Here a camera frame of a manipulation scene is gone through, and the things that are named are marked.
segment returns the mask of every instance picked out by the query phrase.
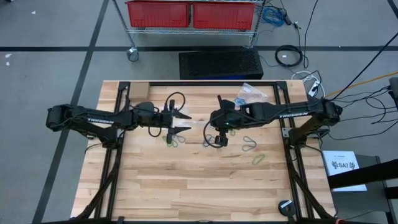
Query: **green rubber band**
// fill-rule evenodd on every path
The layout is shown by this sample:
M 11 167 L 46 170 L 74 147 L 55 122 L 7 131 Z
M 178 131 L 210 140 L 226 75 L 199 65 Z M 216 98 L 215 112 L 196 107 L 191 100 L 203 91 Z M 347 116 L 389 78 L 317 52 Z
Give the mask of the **green rubber band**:
M 264 158 L 266 157 L 266 155 L 261 154 L 256 156 L 255 158 L 253 158 L 253 161 L 251 161 L 251 164 L 253 164 L 254 166 L 256 166 L 257 164 L 259 164 Z

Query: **black object on table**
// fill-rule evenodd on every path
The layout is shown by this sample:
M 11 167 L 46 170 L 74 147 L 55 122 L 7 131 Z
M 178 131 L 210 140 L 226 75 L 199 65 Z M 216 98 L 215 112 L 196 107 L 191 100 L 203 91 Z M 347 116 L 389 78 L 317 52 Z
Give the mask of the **black object on table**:
M 181 80 L 260 80 L 264 74 L 255 49 L 179 53 Z

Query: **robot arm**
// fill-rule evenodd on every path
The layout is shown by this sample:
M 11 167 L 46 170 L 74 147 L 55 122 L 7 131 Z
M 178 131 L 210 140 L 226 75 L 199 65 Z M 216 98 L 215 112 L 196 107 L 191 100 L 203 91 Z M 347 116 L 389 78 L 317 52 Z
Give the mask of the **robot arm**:
M 151 102 L 143 102 L 131 106 L 131 110 L 117 113 L 87 109 L 82 106 L 58 105 L 49 108 L 46 126 L 53 131 L 71 129 L 88 137 L 98 138 L 103 147 L 116 149 L 118 145 L 117 130 L 132 131 L 138 126 L 151 128 L 168 128 L 167 144 L 171 144 L 173 134 L 190 128 L 172 127 L 173 117 L 191 119 L 174 108 L 174 100 L 164 109 L 155 111 Z M 110 124 L 108 128 L 99 127 L 93 123 Z
M 218 96 L 220 109 L 211 113 L 210 125 L 220 133 L 215 138 L 217 147 L 228 145 L 226 133 L 232 129 L 255 128 L 271 123 L 275 119 L 312 116 L 299 128 L 289 131 L 291 143 L 305 141 L 307 136 L 323 125 L 333 126 L 340 120 L 343 109 L 326 99 L 314 99 L 308 102 L 291 103 L 287 105 L 272 105 L 270 103 L 249 103 L 235 110 L 235 104 L 222 100 Z

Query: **red storage bin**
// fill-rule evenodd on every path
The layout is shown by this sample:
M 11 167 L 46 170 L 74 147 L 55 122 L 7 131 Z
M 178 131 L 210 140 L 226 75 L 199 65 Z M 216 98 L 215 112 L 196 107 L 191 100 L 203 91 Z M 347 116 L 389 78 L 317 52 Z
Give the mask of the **red storage bin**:
M 250 30 L 254 6 L 251 3 L 193 3 L 193 27 Z
M 131 27 L 188 27 L 187 2 L 129 1 Z

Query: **wire rack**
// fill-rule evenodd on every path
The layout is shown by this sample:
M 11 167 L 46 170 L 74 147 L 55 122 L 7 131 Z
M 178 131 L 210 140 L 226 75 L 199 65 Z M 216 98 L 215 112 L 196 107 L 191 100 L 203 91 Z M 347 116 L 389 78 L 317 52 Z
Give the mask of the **wire rack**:
M 181 2 L 246 2 L 246 3 L 262 3 L 262 0 L 167 0 L 167 1 L 181 1 Z
M 260 8 L 257 10 L 262 11 L 264 9 L 264 5 L 266 0 L 168 0 L 168 1 L 183 1 L 183 2 L 235 2 L 235 3 L 255 3 L 260 4 Z M 192 27 L 192 14 L 191 14 L 191 23 L 189 27 L 131 27 L 128 28 L 126 22 L 123 18 L 123 15 L 120 11 L 120 8 L 116 2 L 116 0 L 112 0 L 118 16 L 122 22 L 124 30 L 127 34 L 127 37 L 130 40 L 131 48 L 127 51 L 127 58 L 131 62 L 135 62 L 139 58 L 137 47 L 134 43 L 134 38 L 136 34 L 205 34 L 205 35 L 239 35 L 239 36 L 248 36 L 249 37 L 249 47 L 254 46 L 254 41 L 256 36 L 258 35 L 257 30 L 260 23 L 260 17 L 254 13 L 253 18 L 253 26 L 251 30 L 239 30 L 239 29 L 196 29 Z
M 133 27 L 127 30 L 130 34 L 207 34 L 207 35 L 246 35 L 252 36 L 255 34 L 251 30 L 236 30 L 236 29 L 195 29 L 193 27 Z

